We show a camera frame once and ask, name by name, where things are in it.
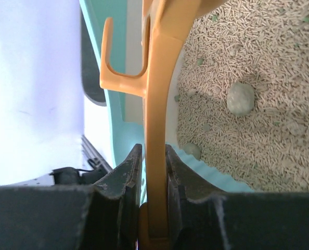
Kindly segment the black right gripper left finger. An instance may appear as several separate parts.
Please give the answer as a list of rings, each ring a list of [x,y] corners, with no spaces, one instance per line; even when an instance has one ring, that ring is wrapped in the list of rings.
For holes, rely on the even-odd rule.
[[[135,249],[142,146],[91,185],[1,186],[0,249]]]

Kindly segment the yellow litter scoop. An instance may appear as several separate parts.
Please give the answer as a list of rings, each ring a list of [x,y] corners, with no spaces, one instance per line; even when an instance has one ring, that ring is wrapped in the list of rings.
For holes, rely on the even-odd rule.
[[[119,196],[118,249],[223,249],[218,188],[203,179],[187,186],[187,170],[165,143],[168,93],[173,71],[194,20],[220,1],[143,1],[143,67],[138,75],[116,72],[110,63],[113,20],[105,21],[100,86],[143,99],[144,145],[133,147],[119,169],[131,174]]]

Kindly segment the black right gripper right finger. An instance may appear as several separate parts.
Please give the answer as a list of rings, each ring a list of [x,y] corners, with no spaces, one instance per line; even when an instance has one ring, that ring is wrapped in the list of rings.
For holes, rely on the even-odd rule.
[[[309,249],[309,193],[230,193],[165,149],[171,249]]]

